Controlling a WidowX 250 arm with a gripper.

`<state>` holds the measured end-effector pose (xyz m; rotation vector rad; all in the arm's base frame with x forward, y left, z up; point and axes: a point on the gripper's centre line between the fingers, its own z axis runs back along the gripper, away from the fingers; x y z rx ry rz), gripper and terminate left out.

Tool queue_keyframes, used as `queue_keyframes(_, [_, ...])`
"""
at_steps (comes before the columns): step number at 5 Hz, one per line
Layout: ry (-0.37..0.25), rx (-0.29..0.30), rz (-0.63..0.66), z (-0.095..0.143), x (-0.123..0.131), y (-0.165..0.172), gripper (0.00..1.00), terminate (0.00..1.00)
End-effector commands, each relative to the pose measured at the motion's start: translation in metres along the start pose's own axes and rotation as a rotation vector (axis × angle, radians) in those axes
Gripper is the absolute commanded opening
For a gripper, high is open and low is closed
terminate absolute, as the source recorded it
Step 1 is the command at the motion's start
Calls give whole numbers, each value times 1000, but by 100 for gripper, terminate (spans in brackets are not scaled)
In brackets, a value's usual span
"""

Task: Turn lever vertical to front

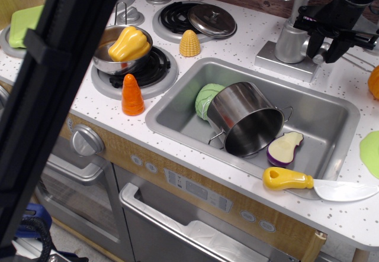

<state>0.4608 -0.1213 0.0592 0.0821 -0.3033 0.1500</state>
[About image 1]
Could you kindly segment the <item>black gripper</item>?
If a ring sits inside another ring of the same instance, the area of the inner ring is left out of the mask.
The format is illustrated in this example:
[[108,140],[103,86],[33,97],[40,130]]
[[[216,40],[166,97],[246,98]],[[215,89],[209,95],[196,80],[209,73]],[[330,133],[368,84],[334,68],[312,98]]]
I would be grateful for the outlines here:
[[374,0],[332,0],[328,4],[301,6],[295,28],[310,35],[307,56],[314,58],[325,37],[333,41],[326,52],[325,62],[339,60],[351,46],[373,49],[378,39],[375,24],[362,15]]

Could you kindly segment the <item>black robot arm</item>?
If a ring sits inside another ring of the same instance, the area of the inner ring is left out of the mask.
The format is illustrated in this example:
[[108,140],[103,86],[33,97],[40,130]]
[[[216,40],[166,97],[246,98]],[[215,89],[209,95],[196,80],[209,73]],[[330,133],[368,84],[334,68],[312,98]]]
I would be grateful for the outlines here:
[[12,239],[116,0],[46,0],[1,118],[1,250]]

